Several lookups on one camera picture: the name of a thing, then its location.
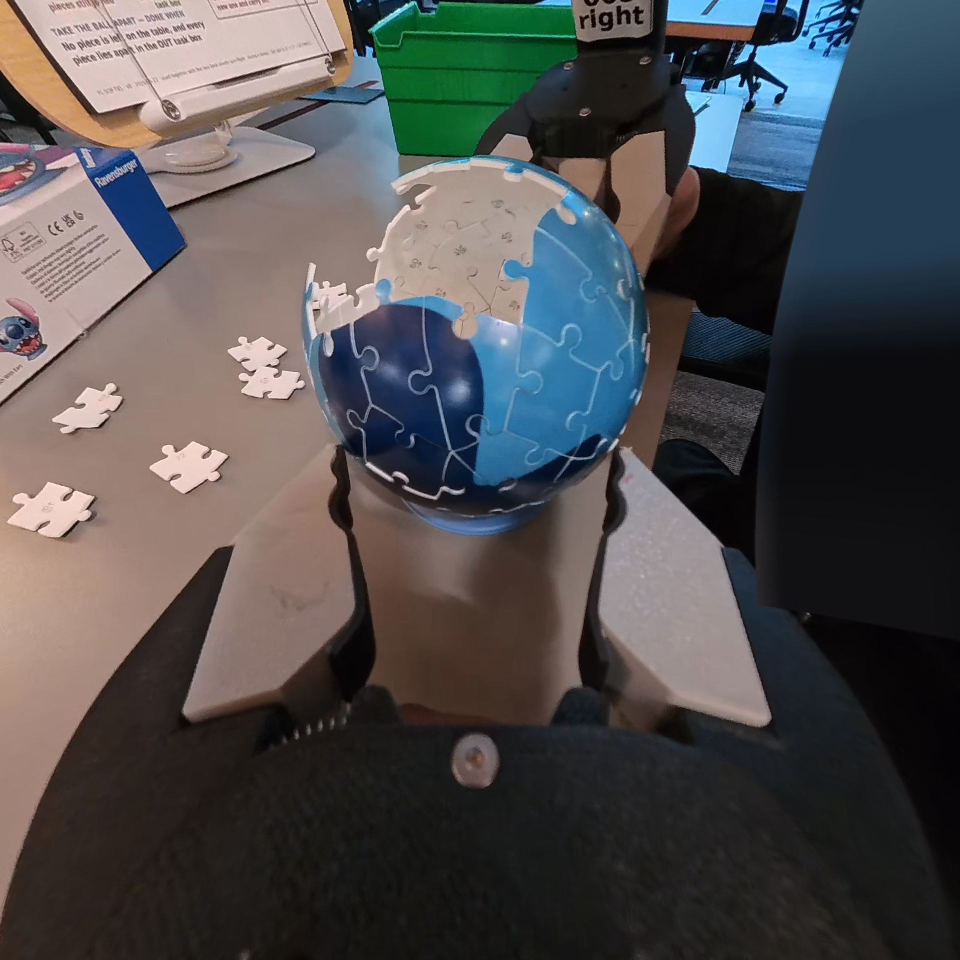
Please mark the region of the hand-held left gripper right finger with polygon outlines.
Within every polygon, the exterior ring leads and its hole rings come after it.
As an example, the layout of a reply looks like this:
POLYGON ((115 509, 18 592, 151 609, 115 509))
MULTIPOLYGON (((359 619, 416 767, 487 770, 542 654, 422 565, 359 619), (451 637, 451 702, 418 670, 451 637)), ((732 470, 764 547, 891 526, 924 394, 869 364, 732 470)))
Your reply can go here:
POLYGON ((621 728, 680 711, 772 717, 719 540, 629 449, 610 458, 579 648, 582 683, 621 728))

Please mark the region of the black office chair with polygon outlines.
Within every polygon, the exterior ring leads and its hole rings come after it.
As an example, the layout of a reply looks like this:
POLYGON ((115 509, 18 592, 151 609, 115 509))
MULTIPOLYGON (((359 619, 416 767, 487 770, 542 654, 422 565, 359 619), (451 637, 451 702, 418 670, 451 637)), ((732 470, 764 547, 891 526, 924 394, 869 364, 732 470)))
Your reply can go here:
POLYGON ((764 2, 757 23, 750 37, 750 53, 745 61, 738 64, 733 75, 739 77, 739 86, 746 87, 748 98, 742 112, 750 113, 756 108, 757 93, 764 82, 778 89, 774 104, 781 104, 788 90, 786 83, 770 73, 757 62, 762 47, 785 45, 798 40, 806 24, 810 7, 809 1, 764 2))
POLYGON ((808 49, 814 50, 822 42, 822 56, 826 58, 832 50, 849 44, 863 5, 863 1, 825 2, 817 10, 819 18, 801 31, 802 37, 810 37, 808 49))

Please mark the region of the blue puzzle ball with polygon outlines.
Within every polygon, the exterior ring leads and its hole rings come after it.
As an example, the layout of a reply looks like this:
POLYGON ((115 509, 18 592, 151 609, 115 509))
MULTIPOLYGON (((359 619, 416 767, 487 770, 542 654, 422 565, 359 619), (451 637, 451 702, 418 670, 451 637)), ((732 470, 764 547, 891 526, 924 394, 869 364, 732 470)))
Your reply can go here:
POLYGON ((355 293, 307 270, 320 409, 366 476, 442 530, 498 533, 615 449, 649 360, 642 278, 608 216, 531 163, 438 161, 355 293))

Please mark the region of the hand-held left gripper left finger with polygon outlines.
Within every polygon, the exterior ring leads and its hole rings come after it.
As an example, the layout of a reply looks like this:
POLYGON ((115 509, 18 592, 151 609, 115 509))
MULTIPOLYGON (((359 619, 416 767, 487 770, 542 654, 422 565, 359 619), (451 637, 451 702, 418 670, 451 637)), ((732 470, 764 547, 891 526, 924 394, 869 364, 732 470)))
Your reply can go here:
POLYGON ((339 445, 321 450, 237 534, 183 714, 282 707, 318 724, 370 677, 376 639, 339 445))

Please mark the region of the background desk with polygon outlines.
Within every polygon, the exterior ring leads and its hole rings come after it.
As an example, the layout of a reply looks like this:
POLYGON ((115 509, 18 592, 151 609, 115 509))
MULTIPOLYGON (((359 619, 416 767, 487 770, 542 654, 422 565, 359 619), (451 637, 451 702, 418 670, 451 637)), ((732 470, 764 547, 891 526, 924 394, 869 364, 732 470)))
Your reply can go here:
POLYGON ((671 39, 691 39, 699 42, 750 42, 757 22, 743 25, 713 21, 669 20, 666 36, 671 39))

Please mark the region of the person's dark clothing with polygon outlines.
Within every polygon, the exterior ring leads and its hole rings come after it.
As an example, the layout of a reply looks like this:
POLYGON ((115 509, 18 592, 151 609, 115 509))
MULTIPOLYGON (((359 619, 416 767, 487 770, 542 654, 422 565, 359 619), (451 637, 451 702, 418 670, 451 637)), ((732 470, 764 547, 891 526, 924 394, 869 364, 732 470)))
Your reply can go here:
MULTIPOLYGON (((654 475, 721 543, 755 562, 760 431, 739 473, 689 439, 662 442, 654 475)), ((795 612, 870 718, 917 810, 958 957, 958 645, 917 632, 795 612)))

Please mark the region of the cartoon puzzle box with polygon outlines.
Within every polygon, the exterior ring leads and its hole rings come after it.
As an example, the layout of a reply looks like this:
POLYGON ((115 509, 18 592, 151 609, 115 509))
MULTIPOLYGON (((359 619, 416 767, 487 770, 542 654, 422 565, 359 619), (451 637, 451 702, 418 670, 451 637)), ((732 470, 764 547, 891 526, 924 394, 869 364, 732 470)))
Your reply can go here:
POLYGON ((1 144, 1 401, 186 241, 132 150, 1 144))

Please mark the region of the green plastic bin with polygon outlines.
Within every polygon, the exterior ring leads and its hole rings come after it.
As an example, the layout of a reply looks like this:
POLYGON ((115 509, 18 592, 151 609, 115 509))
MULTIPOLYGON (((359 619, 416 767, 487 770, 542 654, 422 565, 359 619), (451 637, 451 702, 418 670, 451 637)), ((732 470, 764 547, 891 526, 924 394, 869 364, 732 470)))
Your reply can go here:
POLYGON ((500 114, 577 52, 570 3, 415 2, 371 28, 401 154, 471 155, 500 114))

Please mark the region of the white puzzle piece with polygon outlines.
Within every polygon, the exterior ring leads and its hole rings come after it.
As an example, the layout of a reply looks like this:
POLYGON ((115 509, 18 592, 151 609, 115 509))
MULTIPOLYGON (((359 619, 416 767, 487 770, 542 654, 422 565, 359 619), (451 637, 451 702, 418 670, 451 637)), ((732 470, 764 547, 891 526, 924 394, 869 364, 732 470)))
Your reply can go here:
POLYGON ((289 369, 259 366, 252 372, 238 374, 242 382, 241 393, 258 400, 287 401, 298 390, 306 387, 301 375, 289 369))
POLYGON ((52 423, 57 425, 59 432, 64 435, 82 429, 99 428, 121 406, 123 400, 113 382, 107 383, 102 389, 86 387, 76 397, 73 405, 52 417, 52 423))
POLYGON ((18 510, 7 519, 7 524, 59 539, 80 522, 91 519, 95 495, 47 482, 37 494, 19 492, 11 501, 18 510))
POLYGON ((151 463, 149 470, 181 494, 188 494, 204 483, 218 481, 220 468, 229 459, 229 454, 197 441, 190 441, 181 449, 164 444, 161 452, 163 457, 151 463))
POLYGON ((284 354, 287 354, 287 347, 265 337, 252 341, 247 337, 240 337, 226 352, 246 371, 254 373, 263 368, 277 366, 284 354))

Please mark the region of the instruction sheet on stand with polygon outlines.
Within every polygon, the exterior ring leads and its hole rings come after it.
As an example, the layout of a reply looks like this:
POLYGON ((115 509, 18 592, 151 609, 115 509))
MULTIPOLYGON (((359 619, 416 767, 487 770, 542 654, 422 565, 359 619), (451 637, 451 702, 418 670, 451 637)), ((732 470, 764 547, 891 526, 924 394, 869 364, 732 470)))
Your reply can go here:
POLYGON ((134 150, 169 209, 310 160, 314 148, 243 126, 242 121, 341 84, 354 57, 345 3, 327 2, 339 28, 349 33, 342 53, 96 113, 67 83, 13 3, 2 2, 2 74, 39 114, 67 134, 134 150))

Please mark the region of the printed instruction sheet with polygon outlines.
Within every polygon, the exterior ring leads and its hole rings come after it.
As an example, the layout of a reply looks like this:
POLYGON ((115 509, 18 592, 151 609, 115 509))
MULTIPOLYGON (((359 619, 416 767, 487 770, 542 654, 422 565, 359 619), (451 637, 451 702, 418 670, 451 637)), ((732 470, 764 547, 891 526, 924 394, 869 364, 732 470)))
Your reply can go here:
POLYGON ((323 1, 16 1, 94 113, 349 49, 323 1))

